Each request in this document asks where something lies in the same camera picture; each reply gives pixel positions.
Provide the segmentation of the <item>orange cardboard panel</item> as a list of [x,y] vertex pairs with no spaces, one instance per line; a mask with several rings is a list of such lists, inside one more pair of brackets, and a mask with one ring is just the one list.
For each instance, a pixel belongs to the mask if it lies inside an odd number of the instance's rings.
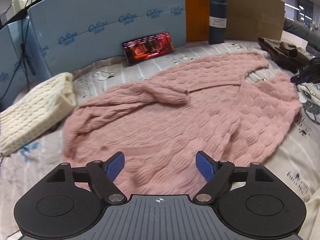
[[185,0],[187,41],[204,41],[209,37],[209,0]]

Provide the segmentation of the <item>printed grey bed sheet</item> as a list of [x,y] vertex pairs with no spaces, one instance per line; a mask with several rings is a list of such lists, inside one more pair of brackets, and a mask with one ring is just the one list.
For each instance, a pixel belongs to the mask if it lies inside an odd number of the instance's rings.
[[[190,42],[173,54],[129,67],[116,56],[97,61],[74,73],[73,88],[82,103],[113,86],[144,80],[173,65],[207,55],[260,51],[256,42],[228,41],[210,45]],[[265,166],[304,200],[306,220],[300,230],[303,239],[319,239],[319,86],[299,89],[300,113],[283,142],[265,161]],[[21,236],[14,219],[14,206],[32,186],[62,160],[62,126],[6,157],[1,164],[1,239]]]

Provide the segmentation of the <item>dark blue vacuum bottle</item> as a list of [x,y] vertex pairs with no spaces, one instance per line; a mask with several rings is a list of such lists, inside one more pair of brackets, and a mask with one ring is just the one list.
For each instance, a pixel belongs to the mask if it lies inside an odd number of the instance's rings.
[[209,0],[209,38],[212,44],[225,42],[227,26],[227,0]]

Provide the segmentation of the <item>pink knitted sweater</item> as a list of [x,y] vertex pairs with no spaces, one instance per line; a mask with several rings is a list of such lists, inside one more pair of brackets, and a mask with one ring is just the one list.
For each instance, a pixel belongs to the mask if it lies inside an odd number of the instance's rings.
[[290,77],[246,80],[267,67],[256,52],[207,56],[109,88],[67,118],[63,159],[84,166],[121,151],[116,185],[126,195],[193,195],[205,183],[198,151],[248,166],[265,161],[289,131],[301,108]]

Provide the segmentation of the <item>cream knitted sweater folded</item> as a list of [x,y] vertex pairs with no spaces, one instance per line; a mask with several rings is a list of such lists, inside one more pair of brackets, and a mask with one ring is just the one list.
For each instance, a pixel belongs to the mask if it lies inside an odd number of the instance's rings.
[[73,74],[58,74],[30,90],[1,112],[1,154],[8,156],[32,142],[76,107]]

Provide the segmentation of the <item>brown satin garment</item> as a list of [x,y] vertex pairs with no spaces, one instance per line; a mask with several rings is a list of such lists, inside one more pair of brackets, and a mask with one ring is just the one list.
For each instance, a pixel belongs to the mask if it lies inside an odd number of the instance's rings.
[[269,53],[272,61],[293,74],[306,67],[313,58],[306,50],[291,43],[268,38],[258,38],[258,43],[262,50]]

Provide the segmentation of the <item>light blue foam board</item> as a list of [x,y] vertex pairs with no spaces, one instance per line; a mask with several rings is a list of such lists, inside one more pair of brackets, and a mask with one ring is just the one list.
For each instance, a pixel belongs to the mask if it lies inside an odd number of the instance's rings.
[[13,104],[31,83],[52,77],[28,17],[1,29],[1,111]]
[[52,75],[122,55],[124,42],[153,34],[186,43],[185,0],[43,0],[28,15]]

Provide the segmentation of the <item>black smartphone showing video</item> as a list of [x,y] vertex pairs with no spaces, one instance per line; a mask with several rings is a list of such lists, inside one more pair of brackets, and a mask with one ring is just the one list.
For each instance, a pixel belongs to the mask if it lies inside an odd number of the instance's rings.
[[169,32],[123,42],[122,46],[129,66],[174,52]]

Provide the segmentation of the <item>brown cardboard panel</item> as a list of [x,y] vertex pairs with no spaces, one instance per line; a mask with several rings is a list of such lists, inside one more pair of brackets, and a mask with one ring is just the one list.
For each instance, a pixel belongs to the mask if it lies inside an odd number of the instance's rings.
[[227,40],[279,40],[283,32],[285,5],[281,0],[228,0]]

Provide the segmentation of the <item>black leather sofa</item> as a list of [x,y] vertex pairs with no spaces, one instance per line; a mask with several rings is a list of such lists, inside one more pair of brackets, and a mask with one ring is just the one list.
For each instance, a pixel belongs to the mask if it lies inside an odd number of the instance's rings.
[[288,18],[286,18],[284,21],[283,30],[306,40],[308,42],[306,45],[306,51],[313,56],[319,57],[318,33],[311,31],[302,23],[292,21]]

